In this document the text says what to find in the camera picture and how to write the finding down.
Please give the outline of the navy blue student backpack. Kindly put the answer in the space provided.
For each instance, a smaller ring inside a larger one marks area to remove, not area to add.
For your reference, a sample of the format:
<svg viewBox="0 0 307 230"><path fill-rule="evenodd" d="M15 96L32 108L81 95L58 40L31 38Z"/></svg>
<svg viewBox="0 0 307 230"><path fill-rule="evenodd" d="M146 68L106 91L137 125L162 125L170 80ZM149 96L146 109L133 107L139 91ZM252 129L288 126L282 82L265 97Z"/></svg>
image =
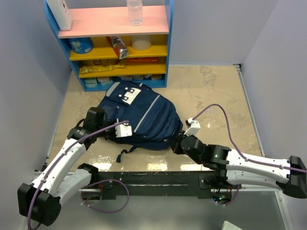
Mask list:
<svg viewBox="0 0 307 230"><path fill-rule="evenodd" d="M113 83L98 107L104 109L106 121L128 121L131 136L108 139L131 145L130 152L136 148L165 150L183 128L174 104L143 83Z"/></svg>

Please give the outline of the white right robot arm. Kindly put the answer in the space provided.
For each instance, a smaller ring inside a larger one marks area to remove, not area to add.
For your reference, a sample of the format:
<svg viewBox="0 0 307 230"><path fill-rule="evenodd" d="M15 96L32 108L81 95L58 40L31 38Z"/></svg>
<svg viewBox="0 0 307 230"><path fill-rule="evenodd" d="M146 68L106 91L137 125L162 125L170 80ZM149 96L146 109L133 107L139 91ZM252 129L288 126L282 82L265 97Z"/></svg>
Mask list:
<svg viewBox="0 0 307 230"><path fill-rule="evenodd" d="M259 185L281 190L285 195L307 197L307 168L296 156L270 159L239 153L220 145L206 145L195 136L179 135L171 141L175 154L184 154L214 173L204 179L215 188L242 184Z"/></svg>

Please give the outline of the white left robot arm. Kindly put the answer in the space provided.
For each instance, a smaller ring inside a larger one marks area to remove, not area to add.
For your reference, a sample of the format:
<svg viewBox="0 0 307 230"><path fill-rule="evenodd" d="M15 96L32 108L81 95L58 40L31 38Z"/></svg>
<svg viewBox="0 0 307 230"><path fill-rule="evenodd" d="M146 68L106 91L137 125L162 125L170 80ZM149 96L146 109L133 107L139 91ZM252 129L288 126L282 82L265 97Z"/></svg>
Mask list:
<svg viewBox="0 0 307 230"><path fill-rule="evenodd" d="M27 219L30 230L49 226L59 216L62 206L83 187L99 184L98 169L83 163L67 176L75 162L85 154L99 137L120 136L120 130L129 128L128 121L107 121L98 107L88 110L86 118L73 127L55 158L30 184L21 184L17 190L19 212Z"/></svg>

